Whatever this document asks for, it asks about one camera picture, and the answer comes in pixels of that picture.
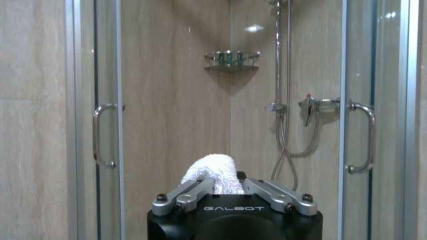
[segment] galbot logo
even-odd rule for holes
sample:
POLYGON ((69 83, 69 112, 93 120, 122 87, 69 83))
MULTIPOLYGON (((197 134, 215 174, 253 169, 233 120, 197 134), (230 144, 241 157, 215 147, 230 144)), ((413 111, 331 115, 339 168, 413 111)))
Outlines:
POLYGON ((205 211, 262 211, 263 206, 235 206, 235 207, 223 207, 223 206, 206 206, 205 211))

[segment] shower hose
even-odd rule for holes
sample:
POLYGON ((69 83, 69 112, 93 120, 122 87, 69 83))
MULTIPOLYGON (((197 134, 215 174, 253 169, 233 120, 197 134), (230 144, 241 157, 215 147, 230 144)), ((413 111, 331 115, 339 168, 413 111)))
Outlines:
POLYGON ((293 153, 293 152, 290 152, 290 149, 289 149, 290 112, 287 112, 286 114, 287 114, 286 118, 285 118, 285 115, 282 113, 278 114, 277 140, 278 140, 278 144, 279 144, 279 148, 281 148, 281 153, 279 153, 275 165, 274 165, 274 169, 273 169, 270 178, 271 178, 271 180, 277 179, 278 169, 279 169, 279 166, 283 163, 283 159, 285 159, 285 156, 286 156, 287 162, 289 162, 289 167, 291 169, 293 176, 294 176, 293 190, 295 191, 298 189, 298 187, 299 187, 299 177, 298 177, 298 173, 297 173, 297 169, 295 169, 295 164, 294 164, 293 158, 303 158, 309 154, 313 153, 313 151, 315 149, 315 146, 317 146, 317 142, 318 142, 319 129, 321 129, 321 118, 319 118, 319 112, 315 111, 315 114, 314 114, 315 126, 314 126, 314 132, 313 132, 313 136, 311 136, 311 140, 310 140, 309 146, 302 152, 293 153))

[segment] shower door handle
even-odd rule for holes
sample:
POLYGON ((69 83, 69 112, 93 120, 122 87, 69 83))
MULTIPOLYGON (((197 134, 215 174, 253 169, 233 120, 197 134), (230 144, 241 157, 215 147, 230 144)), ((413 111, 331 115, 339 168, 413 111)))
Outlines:
POLYGON ((94 143, 94 159, 98 165, 107 166, 114 169, 117 167, 117 163, 114 161, 106 161, 102 158, 101 153, 101 118, 102 114, 106 110, 117 109, 118 105, 114 103, 101 105, 94 112, 93 116, 93 143, 94 143))
POLYGON ((350 103, 350 110, 361 110, 369 119, 369 136, 367 136, 367 159, 362 166, 347 165, 346 169, 350 174, 361 174, 371 170, 375 158, 375 142, 377 142, 377 117, 374 109, 358 102, 350 103))

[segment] shower wall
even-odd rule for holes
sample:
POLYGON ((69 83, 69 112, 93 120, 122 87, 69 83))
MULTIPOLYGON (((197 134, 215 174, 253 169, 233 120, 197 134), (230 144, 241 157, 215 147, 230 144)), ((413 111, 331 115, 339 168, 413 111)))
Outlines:
POLYGON ((421 8, 421 84, 420 84, 420 172, 418 172, 418 240, 427 238, 427 2, 421 8))
MULTIPOLYGON (((283 8, 283 56, 287 54, 287 7, 283 8)), ((238 169, 259 179, 270 179, 278 159, 275 114, 265 107, 275 101, 275 21, 277 11, 265 0, 231 1, 231 46, 261 51, 259 70, 231 78, 231 155, 238 169), (249 32, 259 25, 265 29, 249 32)), ((298 102, 307 94, 317 98, 341 96, 342 74, 342 1, 293 1, 290 137, 293 152, 305 150, 314 124, 303 127, 298 102)), ((283 85, 286 84, 283 61, 283 85)), ((315 152, 297 158, 298 191, 314 194, 325 217, 323 239, 337 239, 338 230, 338 113, 322 116, 315 152)), ((279 181, 293 187, 294 178, 285 160, 279 181)))
POLYGON ((0 239, 69 239, 65 1, 0 7, 0 239))
POLYGON ((229 74, 206 53, 231 46, 229 0, 122 1, 126 216, 130 240, 147 236, 158 193, 195 160, 231 152, 229 74))

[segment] folded towel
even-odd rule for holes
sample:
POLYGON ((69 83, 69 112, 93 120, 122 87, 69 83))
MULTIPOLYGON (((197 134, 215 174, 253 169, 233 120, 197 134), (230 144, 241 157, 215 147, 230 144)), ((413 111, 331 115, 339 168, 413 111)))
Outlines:
POLYGON ((215 179, 215 194, 245 194, 238 179, 234 159, 225 154, 210 154, 199 159, 190 167, 181 183, 201 177, 215 179))

